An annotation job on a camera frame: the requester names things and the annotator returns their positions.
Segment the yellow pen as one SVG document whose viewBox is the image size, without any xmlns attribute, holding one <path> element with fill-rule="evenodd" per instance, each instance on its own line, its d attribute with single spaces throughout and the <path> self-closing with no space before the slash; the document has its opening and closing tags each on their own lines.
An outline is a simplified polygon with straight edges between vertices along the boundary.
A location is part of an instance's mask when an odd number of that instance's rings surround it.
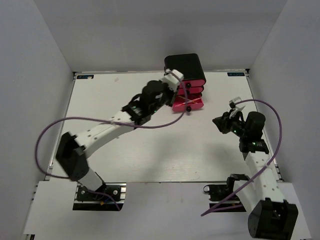
<svg viewBox="0 0 320 240">
<path fill-rule="evenodd" d="M 185 98 L 185 97 L 182 96 L 182 95 L 178 95 L 176 98 L 177 98 L 177 99 L 182 99 L 182 100 L 186 101 L 188 104 L 189 104 L 189 103 L 194 103 L 193 100 L 188 99 L 188 98 Z"/>
</svg>

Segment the red clear pen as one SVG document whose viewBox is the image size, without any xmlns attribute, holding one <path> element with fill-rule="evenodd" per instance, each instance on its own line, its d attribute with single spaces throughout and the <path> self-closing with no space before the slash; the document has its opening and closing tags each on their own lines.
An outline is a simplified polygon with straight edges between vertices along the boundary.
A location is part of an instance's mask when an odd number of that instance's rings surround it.
<svg viewBox="0 0 320 240">
<path fill-rule="evenodd" d="M 187 105 L 187 104 L 196 104 L 198 100 L 200 100 L 201 98 L 195 98 L 195 99 L 189 99 L 187 102 L 185 103 L 181 103 L 180 106 L 182 105 Z"/>
</svg>

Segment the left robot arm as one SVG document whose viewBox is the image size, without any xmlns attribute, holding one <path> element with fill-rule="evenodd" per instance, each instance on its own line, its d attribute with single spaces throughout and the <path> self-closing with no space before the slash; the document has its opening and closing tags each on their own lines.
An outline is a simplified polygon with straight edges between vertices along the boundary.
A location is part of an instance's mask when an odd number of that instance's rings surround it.
<svg viewBox="0 0 320 240">
<path fill-rule="evenodd" d="M 110 123 L 72 135 L 61 136 L 56 160 L 68 178 L 78 182 L 94 199 L 105 196 L 104 181 L 88 164 L 88 158 L 99 148 L 117 137 L 131 132 L 150 121 L 151 116 L 162 106 L 171 106 L 177 95 L 180 82 L 176 79 L 151 80 L 131 101 L 110 118 Z"/>
</svg>

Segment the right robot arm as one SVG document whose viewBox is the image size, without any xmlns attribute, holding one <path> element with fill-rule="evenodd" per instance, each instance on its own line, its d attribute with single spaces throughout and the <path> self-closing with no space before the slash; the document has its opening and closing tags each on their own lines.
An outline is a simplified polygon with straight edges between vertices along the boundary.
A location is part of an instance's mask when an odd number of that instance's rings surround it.
<svg viewBox="0 0 320 240">
<path fill-rule="evenodd" d="M 298 218 L 298 208 L 288 203 L 281 192 L 268 162 L 269 149 L 262 138 L 266 118 L 251 111 L 243 118 L 241 111 L 230 110 L 213 123 L 222 134 L 239 138 L 239 150 L 252 177 L 232 174 L 227 179 L 226 195 L 239 199 L 248 213 L 248 231 L 252 238 L 289 240 Z"/>
</svg>

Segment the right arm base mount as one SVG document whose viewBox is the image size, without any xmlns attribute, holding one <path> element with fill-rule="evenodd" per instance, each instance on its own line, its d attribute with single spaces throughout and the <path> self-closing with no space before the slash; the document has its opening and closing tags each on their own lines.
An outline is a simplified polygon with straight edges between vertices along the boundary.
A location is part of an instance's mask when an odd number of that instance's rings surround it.
<svg viewBox="0 0 320 240">
<path fill-rule="evenodd" d="M 231 174 L 225 183 L 221 184 L 207 184 L 203 187 L 204 194 L 209 196 L 209 207 L 213 207 L 215 204 L 223 200 L 225 197 L 227 197 L 229 194 L 233 192 L 234 183 L 236 181 L 248 181 L 250 178 L 245 174 Z M 220 205 L 218 208 L 229 208 L 234 207 L 236 205 L 240 205 L 240 199 L 237 195 L 232 196 L 228 201 Z M 225 209 L 218 211 L 218 213 L 228 213 L 228 212 L 243 212 L 245 213 L 245 208 L 237 207 L 233 209 Z"/>
</svg>

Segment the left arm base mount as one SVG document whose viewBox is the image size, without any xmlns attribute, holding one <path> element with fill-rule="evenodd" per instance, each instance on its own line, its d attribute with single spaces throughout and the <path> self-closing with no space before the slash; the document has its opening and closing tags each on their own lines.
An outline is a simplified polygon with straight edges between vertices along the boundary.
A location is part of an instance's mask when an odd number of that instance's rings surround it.
<svg viewBox="0 0 320 240">
<path fill-rule="evenodd" d="M 107 183 L 96 194 L 77 184 L 73 211 L 114 212 L 120 211 L 125 203 L 126 183 Z"/>
</svg>

